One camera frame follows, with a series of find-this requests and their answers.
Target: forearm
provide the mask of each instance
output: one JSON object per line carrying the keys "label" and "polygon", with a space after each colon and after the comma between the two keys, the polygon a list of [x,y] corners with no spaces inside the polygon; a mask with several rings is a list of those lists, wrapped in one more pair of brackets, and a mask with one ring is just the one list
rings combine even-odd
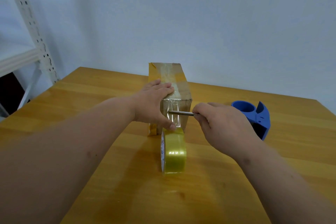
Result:
{"label": "forearm", "polygon": [[335,207],[260,141],[237,160],[272,223],[334,223]]}
{"label": "forearm", "polygon": [[127,98],[110,99],[3,149],[2,220],[59,223],[133,118]]}

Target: tape roll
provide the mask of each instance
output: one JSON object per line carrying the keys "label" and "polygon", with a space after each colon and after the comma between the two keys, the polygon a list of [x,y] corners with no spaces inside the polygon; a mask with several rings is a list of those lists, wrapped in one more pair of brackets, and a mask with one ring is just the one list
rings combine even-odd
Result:
{"label": "tape roll", "polygon": [[182,128],[175,131],[162,129],[161,135],[161,167],[165,174],[174,174],[184,171],[187,151]]}

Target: wood grain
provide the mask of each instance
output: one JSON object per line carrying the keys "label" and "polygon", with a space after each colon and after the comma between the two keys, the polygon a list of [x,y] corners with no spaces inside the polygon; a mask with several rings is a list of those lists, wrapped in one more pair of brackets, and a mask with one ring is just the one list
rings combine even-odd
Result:
{"label": "wood grain", "polygon": [[[78,68],[0,123],[0,145],[44,129],[101,101],[128,96],[147,76]],[[265,143],[336,203],[336,116],[319,102],[189,83],[193,103],[262,101],[271,114]],[[65,223],[269,223],[239,166],[205,140],[193,117],[183,174],[160,172],[160,137],[131,123],[63,219]]]}

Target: finger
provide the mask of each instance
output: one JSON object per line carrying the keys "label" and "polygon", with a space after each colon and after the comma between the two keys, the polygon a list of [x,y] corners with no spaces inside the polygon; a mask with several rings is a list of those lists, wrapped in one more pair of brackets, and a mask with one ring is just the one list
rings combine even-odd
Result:
{"label": "finger", "polygon": [[211,105],[211,106],[214,106],[214,107],[225,106],[225,105],[223,105],[223,104],[215,103],[215,102],[208,102],[208,105]]}
{"label": "finger", "polygon": [[152,88],[155,90],[161,89],[161,88],[170,88],[171,87],[171,82],[166,82],[166,83],[161,83],[159,85],[155,85]]}
{"label": "finger", "polygon": [[199,103],[197,105],[195,105],[195,107],[193,108],[192,112],[193,113],[199,113],[201,115],[203,115],[204,117],[206,117],[207,119],[209,119],[213,113],[215,108],[211,105],[208,105],[207,103]]}
{"label": "finger", "polygon": [[204,135],[206,135],[207,133],[210,132],[211,128],[209,125],[208,120],[206,119],[206,117],[204,117],[201,114],[196,114],[194,115],[194,118],[199,122],[199,124],[201,125],[201,129],[204,133]]}
{"label": "finger", "polygon": [[160,97],[160,99],[163,99],[163,98],[166,97],[168,94],[174,92],[174,87],[170,87],[170,88],[161,88],[161,89],[158,89],[157,92],[158,92],[158,96]]}
{"label": "finger", "polygon": [[157,124],[168,130],[174,131],[176,129],[176,125],[161,113],[157,119]]}
{"label": "finger", "polygon": [[157,78],[156,80],[147,83],[147,84],[144,86],[144,88],[150,88],[150,87],[153,87],[154,85],[158,85],[158,84],[160,84],[160,82],[161,82],[161,79],[160,79],[160,78]]}

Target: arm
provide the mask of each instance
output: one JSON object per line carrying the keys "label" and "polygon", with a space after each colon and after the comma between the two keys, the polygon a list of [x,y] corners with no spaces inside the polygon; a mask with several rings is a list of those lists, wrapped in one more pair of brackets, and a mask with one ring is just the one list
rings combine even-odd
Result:
{"label": "arm", "polygon": [[239,110],[200,103],[193,112],[207,141],[242,168],[272,223],[336,222],[334,205],[261,141]]}
{"label": "arm", "polygon": [[3,223],[59,223],[107,150],[135,120],[175,125],[160,113],[171,83],[149,83],[131,97],[112,98],[0,152]]}

